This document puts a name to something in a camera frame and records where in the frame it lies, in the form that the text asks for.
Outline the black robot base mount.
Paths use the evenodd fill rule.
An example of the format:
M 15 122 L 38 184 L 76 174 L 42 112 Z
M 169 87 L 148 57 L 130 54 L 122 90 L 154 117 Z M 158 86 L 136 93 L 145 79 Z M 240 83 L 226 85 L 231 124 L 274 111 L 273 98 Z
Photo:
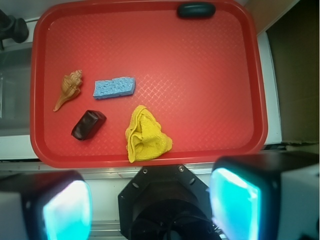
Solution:
M 128 240 L 219 240 L 208 186 L 183 165 L 144 166 L 118 194 Z

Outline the gripper right finger with pad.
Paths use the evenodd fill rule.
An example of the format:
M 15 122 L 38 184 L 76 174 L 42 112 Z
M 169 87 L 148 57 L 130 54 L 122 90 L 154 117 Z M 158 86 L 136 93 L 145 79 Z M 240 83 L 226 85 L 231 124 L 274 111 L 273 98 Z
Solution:
M 213 223 L 229 240 L 317 240 L 320 156 L 270 151 L 220 157 L 209 200 Z

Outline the gripper left finger with pad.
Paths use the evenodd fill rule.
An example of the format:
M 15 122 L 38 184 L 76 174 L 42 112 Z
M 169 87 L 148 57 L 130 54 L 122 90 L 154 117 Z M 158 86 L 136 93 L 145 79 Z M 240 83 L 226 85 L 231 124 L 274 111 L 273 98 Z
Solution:
M 92 194 L 75 170 L 0 178 L 2 240 L 87 240 Z

